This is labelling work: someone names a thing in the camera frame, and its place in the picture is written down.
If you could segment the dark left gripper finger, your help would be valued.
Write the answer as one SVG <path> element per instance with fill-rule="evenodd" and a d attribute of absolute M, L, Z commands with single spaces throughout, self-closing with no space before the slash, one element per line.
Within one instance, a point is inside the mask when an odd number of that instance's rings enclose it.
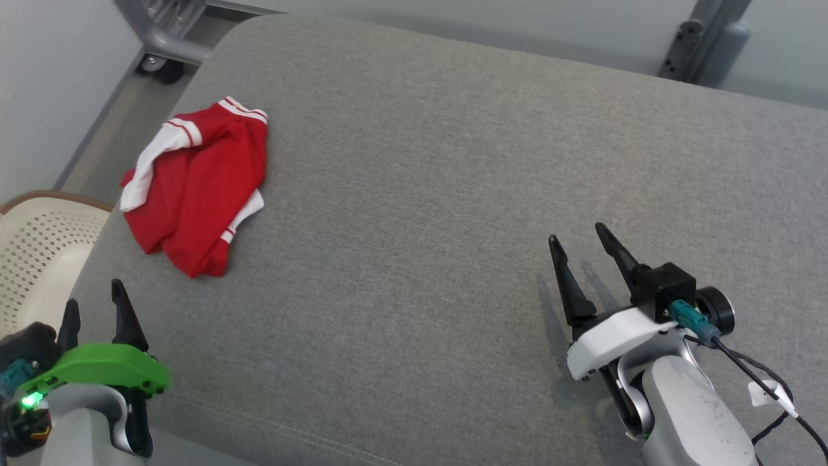
<path fill-rule="evenodd" d="M 119 278 L 111 280 L 111 300 L 116 309 L 116 333 L 112 343 L 130 345 L 147 351 L 149 344 L 143 333 L 127 290 Z"/>
<path fill-rule="evenodd" d="M 79 304 L 75 299 L 68 299 L 57 336 L 57 344 L 64 352 L 68 352 L 79 345 L 80 328 Z"/>

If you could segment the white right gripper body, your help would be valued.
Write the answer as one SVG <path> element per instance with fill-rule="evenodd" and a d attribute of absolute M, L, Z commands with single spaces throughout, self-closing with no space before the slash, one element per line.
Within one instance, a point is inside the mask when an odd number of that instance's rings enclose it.
<path fill-rule="evenodd" d="M 625 309 L 586 331 L 567 351 L 574 380 L 598 374 L 629 434 L 650 434 L 655 418 L 644 390 L 627 373 L 650 366 L 660 357 L 679 356 L 680 335 L 671 322 L 656 324 L 639 309 Z"/>

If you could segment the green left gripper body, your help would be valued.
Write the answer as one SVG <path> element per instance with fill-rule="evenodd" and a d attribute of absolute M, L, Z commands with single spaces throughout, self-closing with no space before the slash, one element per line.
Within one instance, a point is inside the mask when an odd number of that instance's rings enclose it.
<path fill-rule="evenodd" d="M 130 345 L 86 343 L 20 386 L 47 404 L 37 433 L 44 458 L 150 458 L 147 401 L 168 389 L 169 371 Z"/>

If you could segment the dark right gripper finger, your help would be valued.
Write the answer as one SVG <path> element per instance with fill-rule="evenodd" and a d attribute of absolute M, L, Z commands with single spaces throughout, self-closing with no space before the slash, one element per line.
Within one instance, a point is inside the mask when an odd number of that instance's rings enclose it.
<path fill-rule="evenodd" d="M 624 278 L 624 282 L 632 296 L 638 296 L 639 288 L 636 280 L 636 273 L 640 264 L 633 255 L 621 244 L 606 224 L 595 223 L 595 230 L 604 251 L 612 257 L 618 266 L 618 270 Z"/>
<path fill-rule="evenodd" d="M 555 235 L 548 239 L 550 255 L 555 269 L 557 287 L 561 295 L 565 320 L 570 327 L 583 327 L 595 319 L 597 310 L 585 297 L 569 266 L 567 253 Z"/>

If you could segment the red and white shirt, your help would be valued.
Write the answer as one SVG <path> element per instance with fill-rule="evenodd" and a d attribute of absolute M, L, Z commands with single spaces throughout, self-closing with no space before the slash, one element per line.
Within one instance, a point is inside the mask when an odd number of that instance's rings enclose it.
<path fill-rule="evenodd" d="M 265 206 L 268 115 L 231 96 L 163 123 L 121 182 L 119 210 L 146 254 L 222 277 L 240 224 Z"/>

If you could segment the cream perforated laundry basket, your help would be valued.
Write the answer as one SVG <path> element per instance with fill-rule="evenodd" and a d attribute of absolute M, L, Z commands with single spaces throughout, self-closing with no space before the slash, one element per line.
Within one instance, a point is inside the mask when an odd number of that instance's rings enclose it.
<path fill-rule="evenodd" d="M 60 329 L 66 301 L 112 209 L 50 190 L 0 205 L 0 337 L 33 322 Z"/>

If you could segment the black caster wheel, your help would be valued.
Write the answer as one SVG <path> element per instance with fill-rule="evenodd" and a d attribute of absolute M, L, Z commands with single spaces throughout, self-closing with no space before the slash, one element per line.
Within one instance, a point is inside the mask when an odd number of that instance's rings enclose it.
<path fill-rule="evenodd" d="M 154 55 L 145 55 L 136 66 L 135 72 L 139 76 L 152 76 L 164 85 L 173 85 L 184 76 L 184 64 Z"/>

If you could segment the dark hinge bracket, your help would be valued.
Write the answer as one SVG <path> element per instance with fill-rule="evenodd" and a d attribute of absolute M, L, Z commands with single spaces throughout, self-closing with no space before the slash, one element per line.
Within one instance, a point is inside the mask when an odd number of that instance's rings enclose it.
<path fill-rule="evenodd" d="M 704 26 L 700 21 L 695 19 L 683 21 L 675 31 L 657 76 L 675 80 L 675 82 L 685 82 L 688 67 L 701 44 L 703 33 Z"/>

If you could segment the grey cylinder post foot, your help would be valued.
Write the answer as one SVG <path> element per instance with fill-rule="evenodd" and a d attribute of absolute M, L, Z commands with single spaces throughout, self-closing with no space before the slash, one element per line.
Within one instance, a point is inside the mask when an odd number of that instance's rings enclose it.
<path fill-rule="evenodd" d="M 730 74 L 749 36 L 747 24 L 741 21 L 726 24 L 704 53 L 695 76 L 695 84 L 719 88 Z"/>

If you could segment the grey metal partition post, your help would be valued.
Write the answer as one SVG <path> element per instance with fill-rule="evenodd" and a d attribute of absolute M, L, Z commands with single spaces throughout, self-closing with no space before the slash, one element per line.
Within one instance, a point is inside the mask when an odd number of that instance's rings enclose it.
<path fill-rule="evenodd" d="M 687 70 L 686 82 L 695 83 L 695 76 L 712 41 L 728 23 L 743 23 L 743 15 L 753 0 L 696 0 L 691 19 L 700 21 L 704 26 L 701 44 L 698 46 Z"/>

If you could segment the grey metal cart frame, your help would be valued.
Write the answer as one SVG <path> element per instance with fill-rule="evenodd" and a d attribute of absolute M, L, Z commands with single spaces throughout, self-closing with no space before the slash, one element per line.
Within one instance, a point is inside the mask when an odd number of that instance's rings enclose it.
<path fill-rule="evenodd" d="M 186 34 L 207 8 L 261 17 L 278 14 L 234 0 L 113 0 L 127 24 L 141 41 L 145 55 L 170 61 L 202 64 L 211 48 L 186 39 Z"/>

